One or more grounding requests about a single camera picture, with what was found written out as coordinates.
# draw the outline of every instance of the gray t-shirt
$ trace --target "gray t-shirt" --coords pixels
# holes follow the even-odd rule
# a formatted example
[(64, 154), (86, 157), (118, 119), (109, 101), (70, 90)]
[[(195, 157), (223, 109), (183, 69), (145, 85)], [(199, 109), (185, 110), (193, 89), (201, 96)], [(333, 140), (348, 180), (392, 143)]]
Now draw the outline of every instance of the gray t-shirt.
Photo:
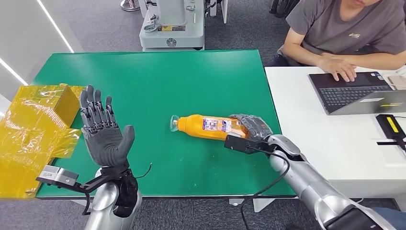
[[(286, 21), (298, 34), (305, 35), (302, 47), (315, 54), (398, 54), (406, 50), (403, 0), (381, 0), (365, 7), (351, 21), (340, 17), (341, 0), (301, 0)], [(285, 56), (292, 66), (300, 65)]]

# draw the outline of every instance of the plastic bottle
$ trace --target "plastic bottle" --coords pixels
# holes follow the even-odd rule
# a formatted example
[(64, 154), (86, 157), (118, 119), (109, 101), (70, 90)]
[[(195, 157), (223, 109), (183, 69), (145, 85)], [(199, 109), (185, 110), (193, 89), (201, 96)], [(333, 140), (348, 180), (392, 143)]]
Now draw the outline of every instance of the plastic bottle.
[(225, 140), (229, 133), (245, 138), (247, 131), (235, 118), (214, 116), (190, 115), (178, 117), (173, 115), (170, 119), (170, 129), (185, 132), (192, 137)]

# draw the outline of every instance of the humanoid robot hand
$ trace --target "humanoid robot hand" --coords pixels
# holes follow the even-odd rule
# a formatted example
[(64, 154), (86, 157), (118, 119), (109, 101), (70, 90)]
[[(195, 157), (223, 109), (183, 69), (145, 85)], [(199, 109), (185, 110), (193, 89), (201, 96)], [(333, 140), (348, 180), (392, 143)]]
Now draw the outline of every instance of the humanoid robot hand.
[(253, 141), (265, 140), (272, 135), (272, 131), (262, 118), (254, 115), (246, 114), (232, 114), (230, 118), (238, 119), (242, 125), (247, 129), (249, 136), (247, 137)]
[(125, 126), (121, 133), (112, 108), (112, 98), (107, 96), (106, 109), (101, 102), (101, 92), (88, 85), (80, 93), (80, 116), (83, 136), (93, 161), (102, 167), (120, 166), (126, 163), (133, 145), (133, 126)]

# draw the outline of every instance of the laptop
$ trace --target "laptop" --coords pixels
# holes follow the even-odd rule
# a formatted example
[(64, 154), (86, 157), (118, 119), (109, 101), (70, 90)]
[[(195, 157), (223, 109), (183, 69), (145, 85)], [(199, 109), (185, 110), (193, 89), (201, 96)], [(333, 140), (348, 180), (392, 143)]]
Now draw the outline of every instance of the laptop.
[(406, 112), (406, 90), (392, 90), (378, 72), (357, 72), (352, 82), (329, 73), (309, 78), (328, 115)]

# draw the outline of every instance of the green table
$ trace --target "green table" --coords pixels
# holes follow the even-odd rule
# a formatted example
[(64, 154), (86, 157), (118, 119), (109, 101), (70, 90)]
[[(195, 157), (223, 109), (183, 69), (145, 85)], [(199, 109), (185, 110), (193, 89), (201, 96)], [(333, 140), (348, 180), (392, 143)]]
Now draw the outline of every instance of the green table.
[[(270, 90), (257, 50), (53, 54), (33, 81), (37, 85), (92, 84), (102, 98), (113, 97), (120, 128), (133, 125), (135, 141), (128, 160), (146, 197), (244, 197), (265, 187), (278, 175), (264, 154), (246, 155), (223, 142), (171, 132), (172, 115), (261, 116), (280, 133)], [(77, 116), (72, 127), (80, 128)], [(69, 159), (53, 165), (91, 180), (98, 166), (83, 137)], [(285, 181), (264, 193), (294, 197)], [(77, 199), (82, 194), (42, 186), (37, 198)]]

